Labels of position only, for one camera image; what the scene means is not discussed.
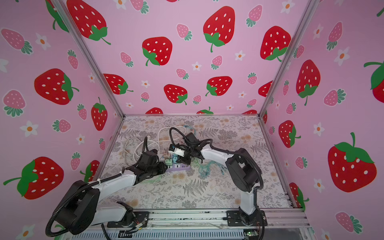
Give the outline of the light green charger plug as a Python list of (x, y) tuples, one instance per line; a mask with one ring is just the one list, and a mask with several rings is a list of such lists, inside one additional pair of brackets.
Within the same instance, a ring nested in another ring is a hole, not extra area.
[(173, 165), (173, 160), (172, 159), (165, 159), (165, 164), (167, 166), (172, 166)]

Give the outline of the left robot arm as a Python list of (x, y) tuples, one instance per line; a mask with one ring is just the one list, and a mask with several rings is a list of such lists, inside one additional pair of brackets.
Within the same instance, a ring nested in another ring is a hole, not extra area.
[(162, 175), (167, 165), (159, 160), (156, 149), (144, 144), (139, 160), (111, 177), (92, 182), (76, 181), (54, 210), (46, 226), (46, 236), (57, 237), (70, 232), (78, 235), (88, 227), (114, 222), (123, 227), (136, 221), (133, 207), (118, 201), (114, 206), (100, 207), (106, 197), (124, 188), (133, 187), (144, 180)]

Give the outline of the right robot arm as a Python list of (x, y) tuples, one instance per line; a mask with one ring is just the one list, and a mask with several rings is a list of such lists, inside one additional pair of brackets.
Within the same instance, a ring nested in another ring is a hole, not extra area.
[(175, 127), (170, 128), (169, 135), (169, 153), (177, 155), (181, 164), (190, 165), (192, 159), (197, 158), (227, 168), (233, 183), (242, 192), (239, 214), (243, 224), (250, 226), (263, 216), (257, 204), (257, 192), (264, 188), (262, 170), (246, 149), (223, 150), (215, 147), (212, 139), (198, 140), (194, 134), (184, 135)]

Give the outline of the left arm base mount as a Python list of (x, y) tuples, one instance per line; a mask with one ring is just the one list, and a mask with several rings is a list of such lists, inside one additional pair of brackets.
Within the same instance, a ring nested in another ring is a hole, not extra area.
[(150, 212), (135, 212), (133, 207), (124, 202), (117, 202), (117, 204), (123, 206), (126, 213), (122, 220), (118, 222), (108, 222), (108, 228), (131, 228), (132, 230), (138, 230), (147, 226)]

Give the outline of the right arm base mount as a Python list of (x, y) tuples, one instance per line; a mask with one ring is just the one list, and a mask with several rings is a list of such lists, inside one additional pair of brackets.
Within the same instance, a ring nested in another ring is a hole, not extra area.
[(268, 225), (264, 211), (256, 209), (247, 215), (241, 209), (226, 211), (226, 220), (229, 227), (266, 227)]

